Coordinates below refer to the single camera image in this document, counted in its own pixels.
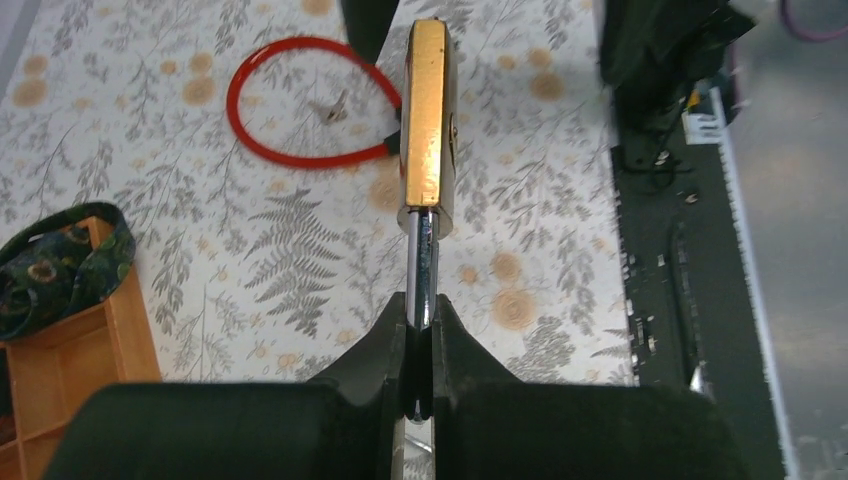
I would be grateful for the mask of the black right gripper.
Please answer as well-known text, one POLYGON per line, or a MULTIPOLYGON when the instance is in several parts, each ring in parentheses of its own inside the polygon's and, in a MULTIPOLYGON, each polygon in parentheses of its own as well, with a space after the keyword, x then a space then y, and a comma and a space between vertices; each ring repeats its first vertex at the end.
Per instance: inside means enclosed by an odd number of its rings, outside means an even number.
POLYGON ((399 0, 340 0, 351 49, 367 64, 375 64, 388 37, 399 0))

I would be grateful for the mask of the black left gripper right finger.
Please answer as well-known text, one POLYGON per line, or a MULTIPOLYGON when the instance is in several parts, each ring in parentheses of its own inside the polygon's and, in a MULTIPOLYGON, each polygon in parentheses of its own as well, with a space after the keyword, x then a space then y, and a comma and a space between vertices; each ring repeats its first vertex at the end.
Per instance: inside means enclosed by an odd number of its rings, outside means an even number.
POLYGON ((430 327, 439 479, 745 479, 715 405, 691 391, 531 383, 444 295, 430 327))

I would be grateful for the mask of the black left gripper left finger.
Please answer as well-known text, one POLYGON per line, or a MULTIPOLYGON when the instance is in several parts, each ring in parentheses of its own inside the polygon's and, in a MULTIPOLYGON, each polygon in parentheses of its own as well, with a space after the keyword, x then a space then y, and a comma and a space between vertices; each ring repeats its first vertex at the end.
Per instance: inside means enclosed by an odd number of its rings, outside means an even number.
POLYGON ((116 383, 67 427, 48 479, 399 479, 405 297, 301 383, 116 383))

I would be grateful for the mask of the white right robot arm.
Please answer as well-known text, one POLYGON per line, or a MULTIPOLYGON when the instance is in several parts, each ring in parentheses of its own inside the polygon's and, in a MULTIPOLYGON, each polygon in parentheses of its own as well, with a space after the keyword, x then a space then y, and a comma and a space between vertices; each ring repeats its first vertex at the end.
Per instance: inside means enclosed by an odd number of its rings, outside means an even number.
POLYGON ((463 118, 491 135, 531 129, 604 88, 630 125, 656 130, 754 25, 728 1, 344 1, 340 10, 349 44, 391 77, 411 24, 445 22, 463 118))

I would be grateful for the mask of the brass padlock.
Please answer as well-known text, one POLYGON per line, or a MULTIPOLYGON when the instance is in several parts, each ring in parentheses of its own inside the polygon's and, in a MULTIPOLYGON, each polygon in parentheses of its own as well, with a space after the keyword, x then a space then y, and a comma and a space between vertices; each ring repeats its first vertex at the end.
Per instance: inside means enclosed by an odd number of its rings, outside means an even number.
POLYGON ((439 242, 453 228, 457 67, 447 24, 418 19, 409 31, 400 113, 400 208, 408 236, 406 321, 412 329, 407 416, 432 415, 432 369, 425 338, 437 310, 439 242))

